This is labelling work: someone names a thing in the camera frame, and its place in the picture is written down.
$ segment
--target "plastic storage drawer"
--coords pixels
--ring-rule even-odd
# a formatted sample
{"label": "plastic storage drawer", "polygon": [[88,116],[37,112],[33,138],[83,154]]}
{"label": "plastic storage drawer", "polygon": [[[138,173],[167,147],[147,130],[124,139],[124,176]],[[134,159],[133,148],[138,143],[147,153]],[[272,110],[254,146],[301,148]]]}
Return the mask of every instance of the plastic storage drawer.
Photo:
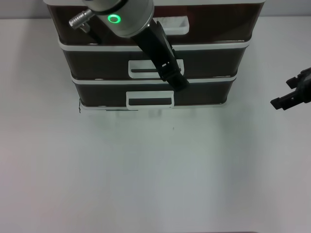
{"label": "plastic storage drawer", "polygon": [[[162,80],[107,81],[72,77],[83,106],[128,110],[223,104],[235,79],[236,76],[189,79],[190,84],[186,89],[174,92]],[[150,96],[150,92],[164,95]]]}
{"label": "plastic storage drawer", "polygon": [[[186,78],[234,76],[248,42],[173,46]],[[138,46],[67,46],[60,43],[73,75],[77,79],[139,78],[149,66],[138,67],[135,62],[148,60]]]}
{"label": "plastic storage drawer", "polygon": [[[85,10],[81,0],[44,0],[58,31],[60,40],[66,44],[86,45],[95,41],[81,30],[73,30],[68,21]],[[251,38],[265,0],[154,0],[154,17],[160,22],[173,44],[212,43],[222,41],[247,41]],[[132,45],[131,39],[115,36],[97,17],[89,25],[105,45]]]}

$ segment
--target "drawer handle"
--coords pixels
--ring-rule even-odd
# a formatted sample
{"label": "drawer handle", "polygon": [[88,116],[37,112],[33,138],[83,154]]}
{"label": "drawer handle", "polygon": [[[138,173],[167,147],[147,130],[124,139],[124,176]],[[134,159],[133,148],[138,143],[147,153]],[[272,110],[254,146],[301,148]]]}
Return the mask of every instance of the drawer handle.
{"label": "drawer handle", "polygon": [[166,35],[185,35],[189,32],[188,16],[155,17],[159,21]]}
{"label": "drawer handle", "polygon": [[[170,104],[160,105],[130,105],[130,100],[145,100],[145,99],[171,99]],[[128,110],[142,109],[168,109],[174,107],[174,92],[173,91],[129,91],[126,92],[126,107]]]}
{"label": "drawer handle", "polygon": [[[184,60],[177,59],[180,73],[184,75]],[[132,79],[159,79],[160,76],[151,60],[128,61],[128,75]]]}

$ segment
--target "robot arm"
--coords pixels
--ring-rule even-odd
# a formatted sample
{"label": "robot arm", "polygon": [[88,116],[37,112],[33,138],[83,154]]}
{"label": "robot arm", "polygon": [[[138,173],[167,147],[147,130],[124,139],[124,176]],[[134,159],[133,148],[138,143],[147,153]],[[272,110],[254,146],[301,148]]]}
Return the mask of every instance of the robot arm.
{"label": "robot arm", "polygon": [[175,91],[187,87],[175,52],[161,24],[153,20],[153,0],[82,0],[89,10],[70,20],[72,28],[90,33],[86,23],[96,15],[117,36],[132,38],[154,63],[160,78]]}

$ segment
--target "dark brown drawer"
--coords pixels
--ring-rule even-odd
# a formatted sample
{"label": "dark brown drawer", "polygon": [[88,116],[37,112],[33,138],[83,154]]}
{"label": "dark brown drawer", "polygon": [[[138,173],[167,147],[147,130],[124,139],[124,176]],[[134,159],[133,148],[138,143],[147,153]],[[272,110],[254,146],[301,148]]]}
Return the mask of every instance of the dark brown drawer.
{"label": "dark brown drawer", "polygon": [[[206,45],[176,45],[182,74],[188,78],[234,76],[249,42]],[[66,46],[60,43],[77,79],[130,80],[158,78],[156,70],[144,63],[148,57],[137,46]]]}
{"label": "dark brown drawer", "polygon": [[[265,0],[155,0],[154,17],[186,17],[186,34],[169,35],[173,45],[213,43],[220,41],[247,41],[251,38]],[[81,1],[45,0],[63,43],[86,45],[95,41],[80,30],[73,30],[68,21],[86,9]],[[97,17],[89,22],[105,45],[132,45],[131,39],[115,36]]]}
{"label": "dark brown drawer", "polygon": [[174,92],[168,83],[161,80],[91,81],[72,78],[84,106],[129,110],[222,104],[235,79],[235,76],[193,79],[186,89]]}

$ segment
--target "metal connector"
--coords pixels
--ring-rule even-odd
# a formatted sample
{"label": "metal connector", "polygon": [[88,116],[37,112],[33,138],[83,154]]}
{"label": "metal connector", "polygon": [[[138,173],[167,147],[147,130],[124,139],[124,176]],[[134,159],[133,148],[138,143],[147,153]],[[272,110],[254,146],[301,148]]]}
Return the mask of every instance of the metal connector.
{"label": "metal connector", "polygon": [[69,25],[75,30],[81,28],[84,32],[87,33],[87,28],[89,28],[89,26],[87,26],[88,24],[86,24],[86,22],[88,22],[94,15],[95,14],[90,9],[88,9],[69,20]]}

